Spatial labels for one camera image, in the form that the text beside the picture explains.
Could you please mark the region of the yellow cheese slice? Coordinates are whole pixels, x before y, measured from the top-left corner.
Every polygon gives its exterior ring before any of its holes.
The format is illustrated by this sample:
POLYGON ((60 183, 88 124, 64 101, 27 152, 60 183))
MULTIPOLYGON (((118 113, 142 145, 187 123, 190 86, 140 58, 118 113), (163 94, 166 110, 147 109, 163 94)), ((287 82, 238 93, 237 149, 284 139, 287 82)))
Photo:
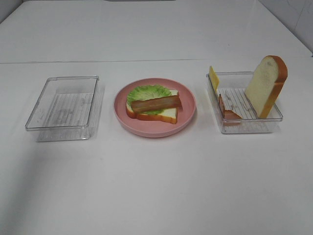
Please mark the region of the yellow cheese slice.
POLYGON ((209 77, 210 77, 210 80, 211 80, 211 84, 212 84, 213 90, 214 90, 215 94, 217 94, 217 88, 218 88, 218 85, 219 85, 219 78, 216 75, 216 73, 215 73, 215 71, 214 71, 212 66, 209 67, 209 77))

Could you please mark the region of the clear right plastic tray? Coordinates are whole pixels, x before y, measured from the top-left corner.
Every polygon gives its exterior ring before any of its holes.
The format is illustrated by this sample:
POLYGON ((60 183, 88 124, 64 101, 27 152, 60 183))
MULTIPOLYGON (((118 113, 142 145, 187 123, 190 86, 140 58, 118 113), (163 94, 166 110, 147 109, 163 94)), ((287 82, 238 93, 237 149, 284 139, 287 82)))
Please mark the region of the clear right plastic tray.
POLYGON ((215 117, 223 134, 272 133, 283 120, 283 115, 276 105, 273 105, 266 119, 259 119, 255 110, 246 98, 245 89, 253 77, 252 71, 218 72, 219 85, 215 90, 210 75, 208 79, 208 94, 214 109, 215 117), (226 110, 233 111, 239 119, 225 119, 219 104, 222 97, 226 110))

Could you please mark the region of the dark brown bacon strip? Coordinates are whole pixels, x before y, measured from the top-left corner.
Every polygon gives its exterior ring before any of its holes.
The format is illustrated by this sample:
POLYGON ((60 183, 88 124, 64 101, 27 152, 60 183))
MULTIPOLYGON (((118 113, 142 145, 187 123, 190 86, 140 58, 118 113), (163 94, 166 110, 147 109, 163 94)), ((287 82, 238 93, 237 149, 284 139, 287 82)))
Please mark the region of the dark brown bacon strip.
POLYGON ((160 98, 148 100, 136 100, 131 103, 131 108, 135 113, 146 111, 156 111, 168 108, 182 107, 181 100, 178 95, 164 96, 160 98))

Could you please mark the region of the clear left plastic tray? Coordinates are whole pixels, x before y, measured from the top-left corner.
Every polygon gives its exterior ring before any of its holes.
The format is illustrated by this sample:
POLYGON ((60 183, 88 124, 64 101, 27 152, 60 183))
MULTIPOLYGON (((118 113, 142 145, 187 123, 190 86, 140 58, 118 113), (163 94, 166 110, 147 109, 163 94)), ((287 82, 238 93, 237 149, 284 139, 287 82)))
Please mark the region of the clear left plastic tray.
POLYGON ((98 76, 48 78, 25 129, 37 142, 91 138, 102 100, 98 76))

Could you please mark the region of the green lettuce leaf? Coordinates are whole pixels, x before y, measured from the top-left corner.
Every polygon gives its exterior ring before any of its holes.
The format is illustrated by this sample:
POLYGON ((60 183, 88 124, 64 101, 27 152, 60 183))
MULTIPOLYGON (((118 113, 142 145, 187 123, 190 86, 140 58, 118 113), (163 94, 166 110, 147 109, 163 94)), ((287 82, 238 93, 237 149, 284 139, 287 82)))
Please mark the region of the green lettuce leaf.
POLYGON ((134 111, 131 108, 131 103, 133 101, 144 101, 177 94, 177 90, 170 90, 161 85, 137 86, 127 94, 126 108, 127 111, 134 114, 134 111))

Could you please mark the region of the pink bacon strip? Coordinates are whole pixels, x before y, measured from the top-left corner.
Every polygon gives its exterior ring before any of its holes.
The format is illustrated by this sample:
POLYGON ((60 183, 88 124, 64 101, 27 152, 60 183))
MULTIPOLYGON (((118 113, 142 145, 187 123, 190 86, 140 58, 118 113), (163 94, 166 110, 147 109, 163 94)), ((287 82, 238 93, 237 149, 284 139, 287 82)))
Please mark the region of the pink bacon strip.
POLYGON ((239 116, 238 114, 236 114, 234 111, 232 110, 227 110, 225 108, 225 104, 223 101, 223 98, 221 96, 221 94, 219 94, 218 96, 218 102, 219 102, 219 107, 221 110, 221 114, 224 120, 238 120, 238 119, 242 119, 241 116, 239 116))

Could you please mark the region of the clear plastic tray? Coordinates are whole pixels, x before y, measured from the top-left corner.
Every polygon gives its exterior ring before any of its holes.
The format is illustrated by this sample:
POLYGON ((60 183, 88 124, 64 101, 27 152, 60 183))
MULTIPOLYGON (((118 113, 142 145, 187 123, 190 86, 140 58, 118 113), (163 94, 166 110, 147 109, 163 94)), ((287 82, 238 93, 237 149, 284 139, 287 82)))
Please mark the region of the clear plastic tray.
POLYGON ((253 77, 252 71, 218 72, 219 85, 215 90, 210 75, 208 79, 208 94, 214 109, 215 117, 223 134, 272 133, 283 120, 283 115, 276 105, 273 105, 266 119, 259 119, 255 110, 246 98, 245 89, 253 77), (219 104, 222 97, 226 110, 233 111, 239 119, 225 119, 219 104))
POLYGON ((91 138, 102 100, 98 76, 48 78, 25 129, 37 142, 91 138))

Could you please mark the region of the bread slice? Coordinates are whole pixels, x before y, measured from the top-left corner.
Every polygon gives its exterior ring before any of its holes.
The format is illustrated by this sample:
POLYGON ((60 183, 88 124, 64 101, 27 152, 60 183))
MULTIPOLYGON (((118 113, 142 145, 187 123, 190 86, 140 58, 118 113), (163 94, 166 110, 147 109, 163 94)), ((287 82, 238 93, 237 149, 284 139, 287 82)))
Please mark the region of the bread slice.
POLYGON ((126 110, 127 115, 130 118, 135 118, 138 120, 158 120, 163 121, 171 124, 177 123, 177 113, 178 113, 178 107, 177 108, 168 108, 163 110, 156 110, 156 111, 146 111, 142 113, 135 113, 132 114, 130 111, 126 110))
POLYGON ((257 66, 245 95, 258 118, 267 118, 287 77, 287 66, 279 56, 268 55, 257 66))

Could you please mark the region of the pink round plate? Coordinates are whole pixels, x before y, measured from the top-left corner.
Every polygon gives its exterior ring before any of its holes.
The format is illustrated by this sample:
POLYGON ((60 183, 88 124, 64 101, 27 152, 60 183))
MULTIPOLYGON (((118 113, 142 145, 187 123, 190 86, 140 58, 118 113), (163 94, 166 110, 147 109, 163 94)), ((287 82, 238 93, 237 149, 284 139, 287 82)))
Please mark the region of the pink round plate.
POLYGON ((133 134, 148 138, 166 137, 181 131, 191 122, 195 111, 196 100, 192 92, 185 85, 165 78, 146 78, 130 83, 119 91, 114 101, 114 112, 121 126, 133 134), (127 94, 137 86, 155 84, 178 90, 182 108, 178 109, 176 124, 128 117, 126 112, 127 94))

